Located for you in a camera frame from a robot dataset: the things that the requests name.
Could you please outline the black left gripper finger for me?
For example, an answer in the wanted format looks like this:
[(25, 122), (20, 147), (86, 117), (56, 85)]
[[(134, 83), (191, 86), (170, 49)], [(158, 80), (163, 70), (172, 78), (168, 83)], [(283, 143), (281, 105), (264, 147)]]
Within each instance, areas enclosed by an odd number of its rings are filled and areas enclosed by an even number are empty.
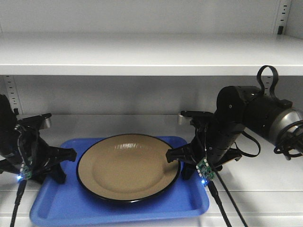
[(56, 164), (52, 166), (49, 170), (48, 174), (53, 180), (55, 180), (58, 184), (65, 183), (66, 174), (64, 173), (60, 164)]
[(50, 160), (53, 162), (71, 161), (76, 160), (77, 153), (73, 148), (59, 148), (50, 147), (51, 156)]

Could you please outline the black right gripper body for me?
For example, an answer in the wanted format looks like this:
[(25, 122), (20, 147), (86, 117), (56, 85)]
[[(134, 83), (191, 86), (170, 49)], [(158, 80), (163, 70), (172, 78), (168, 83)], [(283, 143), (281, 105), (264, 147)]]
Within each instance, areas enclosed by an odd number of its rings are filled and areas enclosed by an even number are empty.
[(197, 135), (193, 139), (193, 150), (199, 144), (202, 145), (202, 153), (196, 152), (199, 159), (205, 157), (214, 167), (221, 169), (223, 164), (242, 158), (241, 152), (232, 148), (242, 133), (241, 123), (226, 117), (220, 118), (217, 113), (211, 112), (181, 111), (180, 115), (190, 118), (190, 124), (197, 130)]

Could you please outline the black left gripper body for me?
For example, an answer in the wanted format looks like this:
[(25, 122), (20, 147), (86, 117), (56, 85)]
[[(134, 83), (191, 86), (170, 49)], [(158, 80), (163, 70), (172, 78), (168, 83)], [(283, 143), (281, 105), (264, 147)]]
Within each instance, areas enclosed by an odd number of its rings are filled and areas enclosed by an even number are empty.
[(22, 163), (31, 165), (31, 179), (42, 183), (52, 166), (50, 146), (40, 137), (39, 115), (0, 121), (0, 172), (19, 174)]

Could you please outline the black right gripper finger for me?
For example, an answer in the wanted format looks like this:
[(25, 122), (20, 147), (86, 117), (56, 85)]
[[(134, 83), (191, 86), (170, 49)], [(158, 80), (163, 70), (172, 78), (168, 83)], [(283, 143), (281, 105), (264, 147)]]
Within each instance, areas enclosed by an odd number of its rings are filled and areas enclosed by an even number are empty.
[(196, 165), (184, 163), (181, 171), (182, 179), (189, 180), (194, 172), (196, 172)]
[(196, 159), (191, 144), (168, 149), (166, 152), (166, 160), (168, 163), (177, 160), (187, 164), (196, 164)]

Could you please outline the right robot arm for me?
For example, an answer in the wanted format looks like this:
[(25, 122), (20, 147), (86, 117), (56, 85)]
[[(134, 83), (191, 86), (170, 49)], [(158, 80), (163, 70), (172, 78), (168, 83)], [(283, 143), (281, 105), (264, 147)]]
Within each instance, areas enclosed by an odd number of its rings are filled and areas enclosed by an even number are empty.
[(201, 160), (212, 168), (221, 169), (223, 164), (239, 160), (246, 153), (233, 144), (245, 129), (250, 129), (274, 145), (274, 153), (286, 159), (301, 157), (303, 154), (303, 113), (293, 108), (291, 101), (280, 100), (275, 95), (278, 72), (270, 66), (273, 78), (266, 88), (261, 75), (257, 73), (258, 87), (228, 86), (220, 90), (216, 111), (182, 111), (180, 118), (190, 120), (195, 128), (193, 140), (179, 148), (169, 149), (168, 162), (174, 160), (185, 164), (184, 179), (189, 179)]

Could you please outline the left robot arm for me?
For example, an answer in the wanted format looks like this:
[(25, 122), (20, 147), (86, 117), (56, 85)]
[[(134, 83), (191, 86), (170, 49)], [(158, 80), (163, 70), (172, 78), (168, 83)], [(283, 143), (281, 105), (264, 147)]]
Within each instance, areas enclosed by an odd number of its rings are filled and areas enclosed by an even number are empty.
[(40, 136), (40, 130), (50, 127), (51, 113), (18, 119), (8, 98), (0, 96), (0, 171), (17, 175), (17, 180), (43, 182), (50, 176), (64, 183), (66, 174), (61, 162), (74, 162), (77, 153), (72, 148), (49, 146)]

